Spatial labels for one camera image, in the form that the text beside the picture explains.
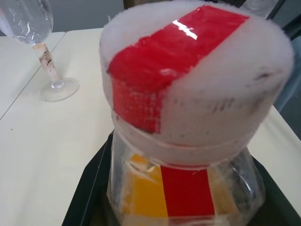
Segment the foam filter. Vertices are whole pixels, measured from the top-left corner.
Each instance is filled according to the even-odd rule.
[[[277,25],[202,1],[120,13],[104,28],[100,54],[103,89],[123,138],[140,154],[175,165],[238,154],[293,68],[290,41]]]

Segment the red tape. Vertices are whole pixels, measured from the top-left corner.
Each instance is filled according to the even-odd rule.
[[[161,166],[169,217],[214,215],[207,170],[192,171]]]
[[[166,88],[247,19],[205,5],[117,53],[109,65],[114,111],[137,128],[160,132]]]

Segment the white cotton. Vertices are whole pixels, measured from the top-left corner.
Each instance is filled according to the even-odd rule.
[[[106,69],[114,56],[204,4],[250,15],[228,5],[168,1],[131,8],[106,25],[100,53],[104,92],[111,106],[111,80]],[[282,30],[271,21],[250,16],[187,75],[167,88],[158,134],[124,129],[123,124],[123,131],[128,133],[124,136],[132,145],[144,147],[144,154],[158,162],[196,165],[229,158],[247,145],[292,68],[293,50]],[[152,139],[164,145],[153,145]],[[194,148],[185,152],[185,148],[167,148],[166,144]]]

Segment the glass base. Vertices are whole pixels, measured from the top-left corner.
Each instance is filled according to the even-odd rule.
[[[61,79],[57,84],[47,84],[39,93],[41,100],[56,102],[71,97],[79,90],[79,82],[73,78]]]

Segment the wine glass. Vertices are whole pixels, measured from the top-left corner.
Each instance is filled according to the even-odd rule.
[[[1,0],[0,30],[7,36],[32,45],[51,82],[39,93],[44,101],[54,102],[72,96],[79,89],[73,78],[60,78],[52,56],[44,43],[53,29],[53,15],[48,0]]]

